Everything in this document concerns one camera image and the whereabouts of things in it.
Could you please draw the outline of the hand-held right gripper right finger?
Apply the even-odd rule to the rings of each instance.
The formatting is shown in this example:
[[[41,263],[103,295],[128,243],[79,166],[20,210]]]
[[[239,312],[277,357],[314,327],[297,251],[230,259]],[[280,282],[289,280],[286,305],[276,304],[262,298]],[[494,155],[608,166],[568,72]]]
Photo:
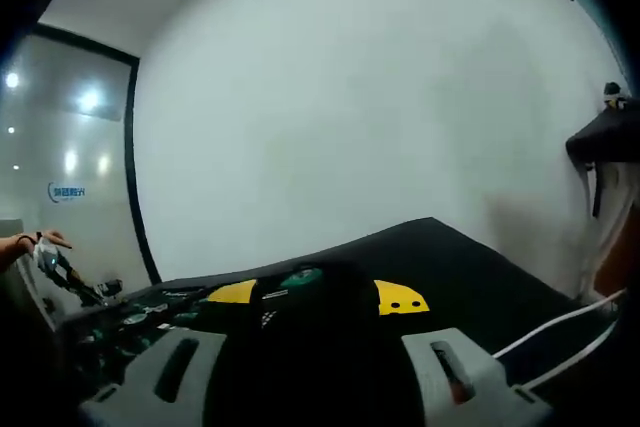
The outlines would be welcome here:
[[[377,280],[377,426],[541,426],[550,406],[493,354],[501,310],[477,285]]]

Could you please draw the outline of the person's left hand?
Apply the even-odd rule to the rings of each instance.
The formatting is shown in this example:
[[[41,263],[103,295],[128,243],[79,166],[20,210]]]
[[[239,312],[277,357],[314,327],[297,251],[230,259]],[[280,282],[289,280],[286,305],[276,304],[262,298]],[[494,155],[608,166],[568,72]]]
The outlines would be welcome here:
[[[59,231],[56,230],[36,231],[31,236],[31,246],[29,247],[29,249],[33,251],[35,246],[42,242],[48,242],[57,247],[72,249],[71,243]]]

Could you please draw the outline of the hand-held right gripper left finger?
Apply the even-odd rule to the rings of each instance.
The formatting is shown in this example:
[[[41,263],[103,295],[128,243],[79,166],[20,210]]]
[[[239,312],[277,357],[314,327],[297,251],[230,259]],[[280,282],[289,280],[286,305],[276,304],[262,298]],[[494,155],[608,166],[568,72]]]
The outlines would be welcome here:
[[[122,380],[84,401],[81,412],[92,426],[201,426],[207,389],[228,339],[223,333],[194,330],[180,323],[196,317],[189,306],[247,306],[256,282],[196,292],[167,304],[166,321],[155,324],[159,338],[134,354]]]

